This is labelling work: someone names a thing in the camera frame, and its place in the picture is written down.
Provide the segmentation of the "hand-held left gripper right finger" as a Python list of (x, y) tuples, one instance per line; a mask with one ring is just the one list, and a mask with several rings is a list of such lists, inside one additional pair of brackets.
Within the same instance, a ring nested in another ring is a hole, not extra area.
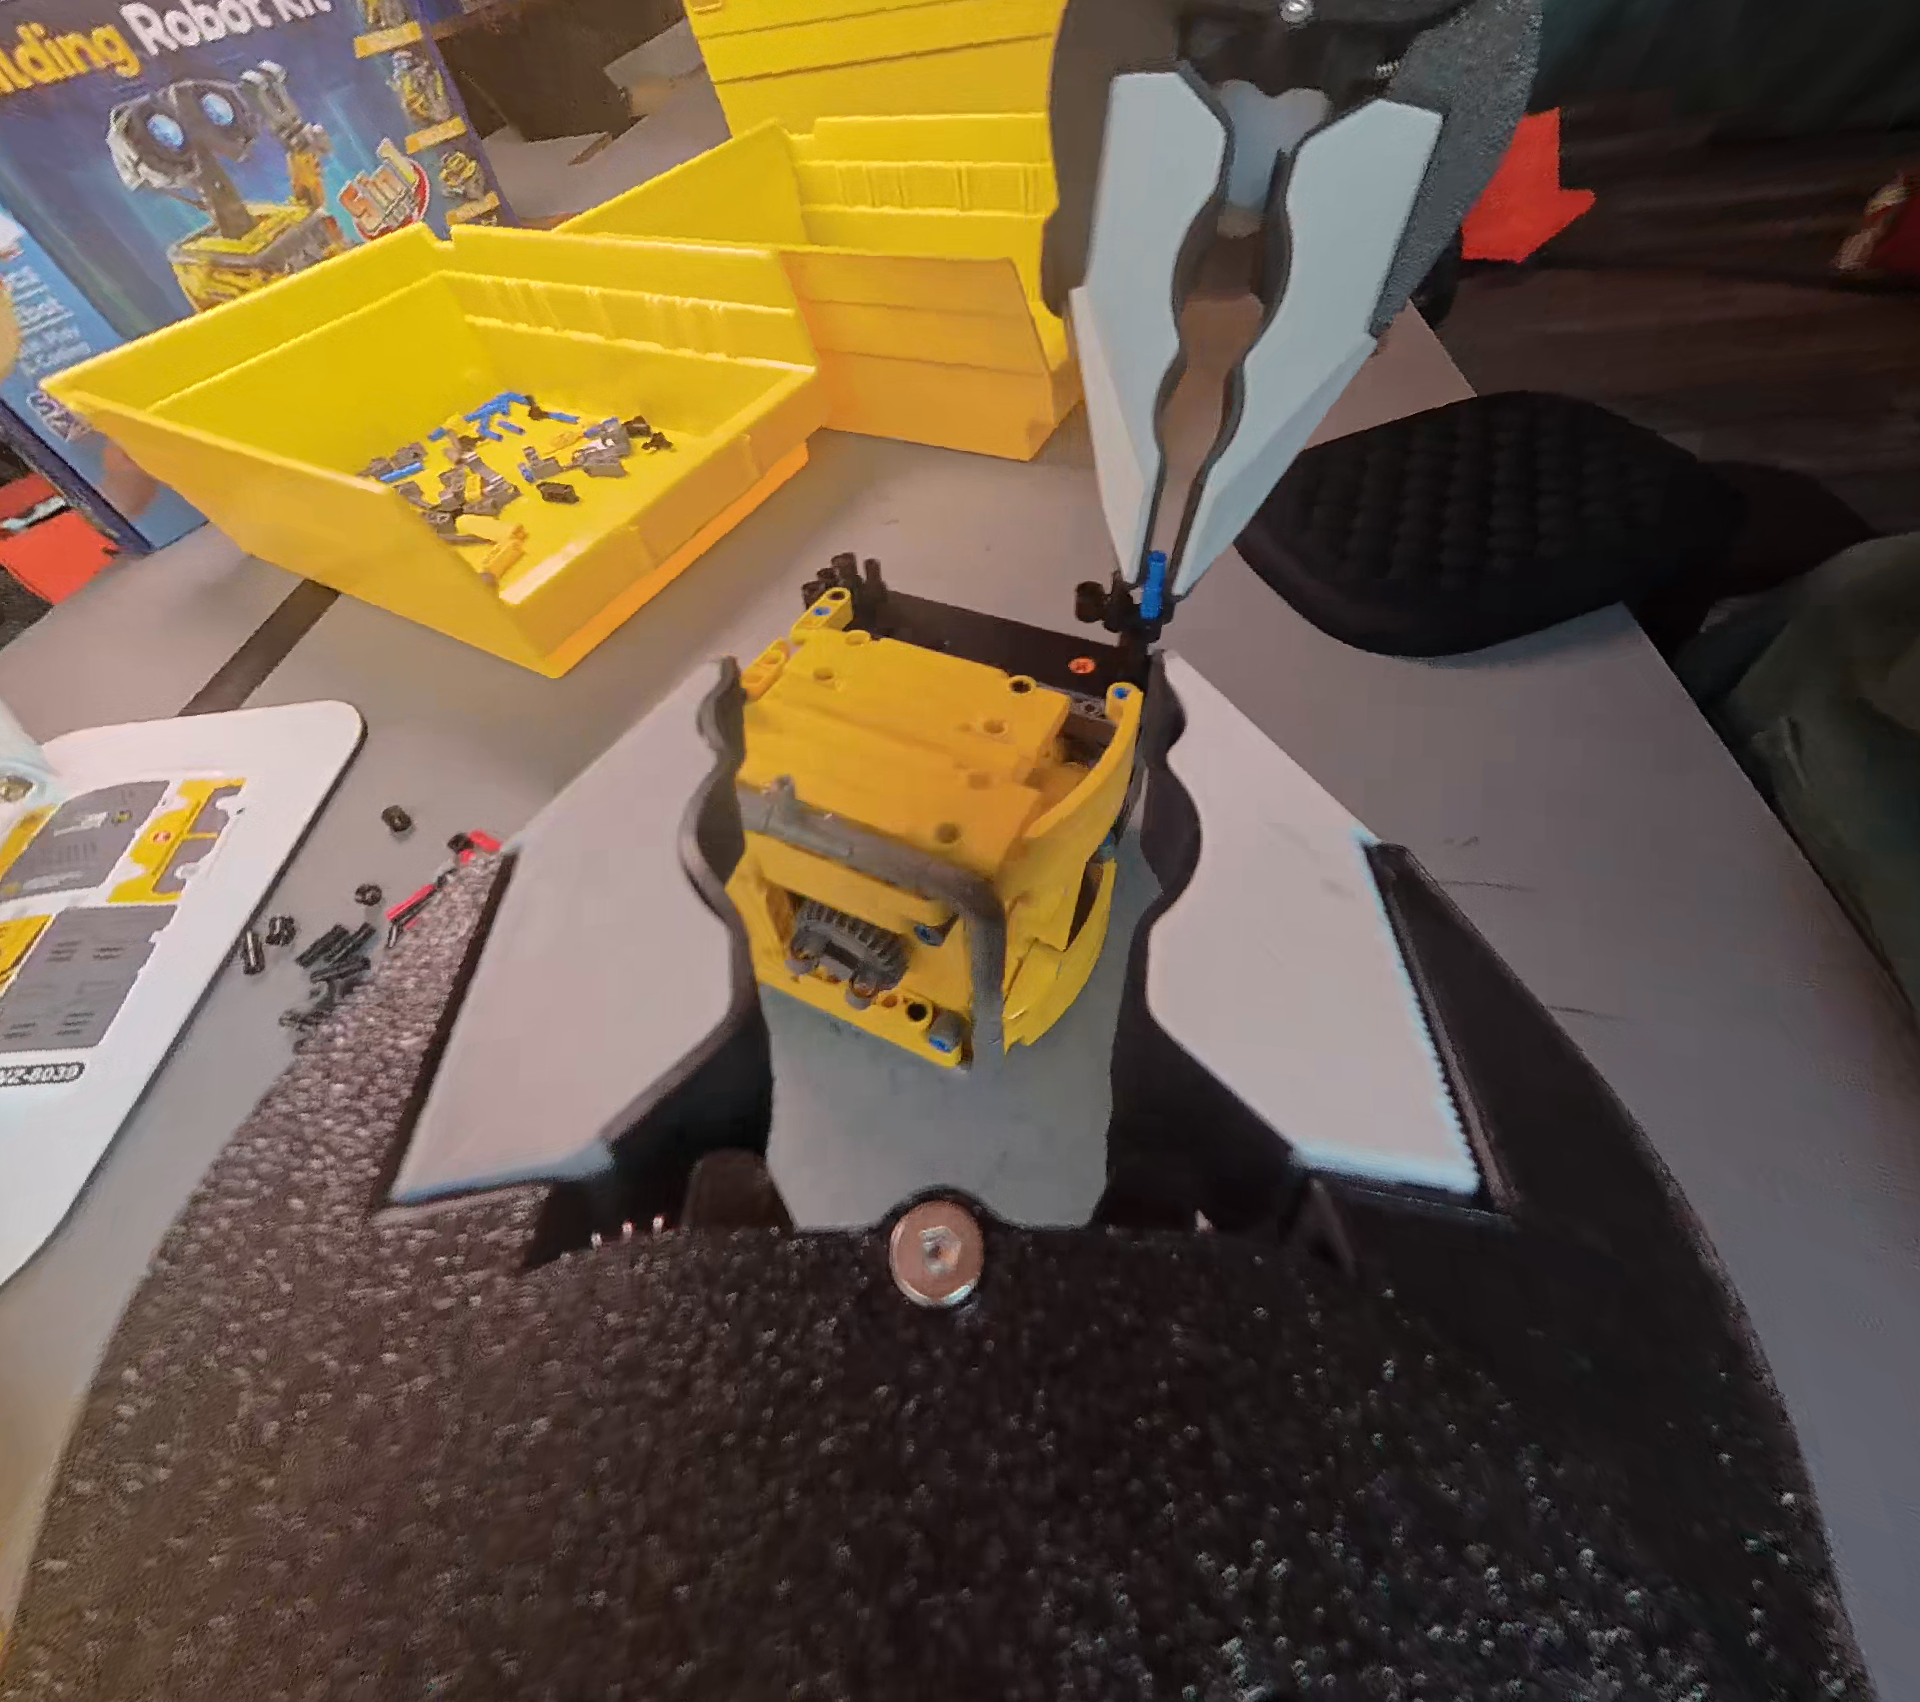
[(1158, 892), (1116, 1016), (1111, 1193), (1484, 1197), (1387, 847), (1187, 658), (1155, 664), (1140, 763)]

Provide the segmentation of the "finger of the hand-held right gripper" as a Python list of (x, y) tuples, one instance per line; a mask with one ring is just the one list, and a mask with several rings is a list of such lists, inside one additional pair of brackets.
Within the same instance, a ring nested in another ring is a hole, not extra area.
[(1434, 110), (1371, 100), (1297, 149), (1281, 199), (1282, 294), (1238, 365), (1226, 429), (1188, 497), (1174, 598), (1237, 542), (1376, 352), (1381, 296), (1443, 125)]
[(1068, 329), (1098, 498), (1129, 587), (1148, 575), (1167, 474), (1161, 416), (1187, 365), (1180, 317), (1226, 201), (1233, 142), (1212, 88), (1190, 71), (1111, 84)]

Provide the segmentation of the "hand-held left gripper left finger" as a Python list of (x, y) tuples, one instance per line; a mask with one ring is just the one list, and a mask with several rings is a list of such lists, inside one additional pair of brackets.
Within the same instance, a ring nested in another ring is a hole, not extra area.
[(770, 1050), (726, 892), (746, 847), (733, 658), (699, 667), (519, 836), (485, 907), (393, 1201), (602, 1185), (678, 1207), (763, 1157)]

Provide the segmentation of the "black lego connector assembly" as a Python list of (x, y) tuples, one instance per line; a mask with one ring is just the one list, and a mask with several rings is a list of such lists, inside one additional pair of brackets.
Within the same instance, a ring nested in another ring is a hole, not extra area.
[(1116, 637), (1129, 651), (1145, 652), (1158, 644), (1169, 610), (1169, 554), (1158, 549), (1146, 554), (1140, 582), (1114, 573), (1106, 584), (1084, 581), (1074, 587), (1074, 618)]

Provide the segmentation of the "yellow lego vehicle model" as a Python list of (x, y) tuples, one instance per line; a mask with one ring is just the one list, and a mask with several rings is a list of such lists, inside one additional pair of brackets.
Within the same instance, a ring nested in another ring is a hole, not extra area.
[(1109, 940), (1151, 660), (827, 563), (741, 674), (760, 983), (932, 1066), (1040, 1043)]

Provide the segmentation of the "pile of small lego pins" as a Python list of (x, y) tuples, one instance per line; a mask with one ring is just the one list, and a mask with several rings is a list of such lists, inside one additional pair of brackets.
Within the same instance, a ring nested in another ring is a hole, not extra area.
[(469, 830), (447, 840), (442, 868), (425, 885), (398, 899), (386, 899), (372, 883), (354, 890), (361, 917), (333, 923), (303, 936), (292, 915), (270, 915), (248, 924), (235, 947), (235, 967), (246, 979), (263, 979), (277, 967), (290, 971), (296, 996), (278, 1013), (278, 1027), (292, 1038), (307, 1038), (335, 1018), (352, 996), (363, 995), (386, 959), (419, 936), (471, 870), (495, 875), (508, 843), (486, 830)]

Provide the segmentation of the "lego sticker sheet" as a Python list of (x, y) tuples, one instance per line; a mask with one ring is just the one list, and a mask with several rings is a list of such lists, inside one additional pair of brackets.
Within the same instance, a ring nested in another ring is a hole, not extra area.
[(6, 1093), (84, 1076), (246, 802), (248, 783), (233, 775), (146, 777), (37, 804), (6, 826)]

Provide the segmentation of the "pile of mixed lego parts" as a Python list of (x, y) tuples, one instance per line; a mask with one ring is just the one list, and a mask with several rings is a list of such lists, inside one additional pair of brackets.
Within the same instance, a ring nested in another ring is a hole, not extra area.
[(372, 456), (356, 474), (397, 497), (492, 590), (524, 569), (536, 510), (572, 510), (584, 487), (628, 479), (682, 440), (644, 415), (578, 416), (504, 391)]

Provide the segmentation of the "red plastic chair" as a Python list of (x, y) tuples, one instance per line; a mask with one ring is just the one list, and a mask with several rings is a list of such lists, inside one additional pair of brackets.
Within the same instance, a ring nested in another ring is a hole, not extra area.
[(1518, 267), (1593, 213), (1597, 193), (1564, 182), (1564, 112), (1520, 118), (1501, 167), (1461, 227), (1468, 264)]

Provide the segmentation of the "yellow plastic bin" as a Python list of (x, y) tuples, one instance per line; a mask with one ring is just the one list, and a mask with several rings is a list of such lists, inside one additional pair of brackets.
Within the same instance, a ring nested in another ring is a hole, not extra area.
[(1058, 202), (1048, 131), (1068, 0), (681, 0), (734, 135), (822, 121), (1000, 121), (980, 160), (1025, 165), (1031, 209)]
[(854, 437), (1019, 463), (1084, 397), (1043, 299), (1058, 202), (1043, 112), (763, 125), (563, 225), (773, 251)]

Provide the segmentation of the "white book stand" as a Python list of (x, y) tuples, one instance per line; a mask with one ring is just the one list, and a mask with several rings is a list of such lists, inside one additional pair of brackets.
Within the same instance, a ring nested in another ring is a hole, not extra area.
[(246, 779), (248, 802), (84, 1075), (63, 1088), (3, 1088), (5, 1283), (78, 1204), (365, 738), (352, 706), (308, 702), (93, 726), (43, 746), (54, 792), (5, 804), (5, 830), (37, 806), (132, 779)]

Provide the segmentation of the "yellow divided parts bin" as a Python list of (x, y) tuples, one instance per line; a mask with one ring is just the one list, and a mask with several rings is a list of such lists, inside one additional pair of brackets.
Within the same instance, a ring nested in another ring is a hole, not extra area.
[[(385, 237), (53, 392), (252, 557), (551, 680), (794, 476), (828, 418), (770, 252), (492, 227)], [(492, 590), (358, 471), (503, 392), (643, 415), (682, 447), (536, 510)]]

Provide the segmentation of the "blue cardboard box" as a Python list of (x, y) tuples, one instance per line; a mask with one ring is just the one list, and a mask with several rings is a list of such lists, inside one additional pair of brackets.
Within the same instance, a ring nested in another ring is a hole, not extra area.
[(3, 0), (5, 442), (112, 544), (203, 525), (110, 491), (53, 379), (407, 227), (510, 225), (419, 0)]

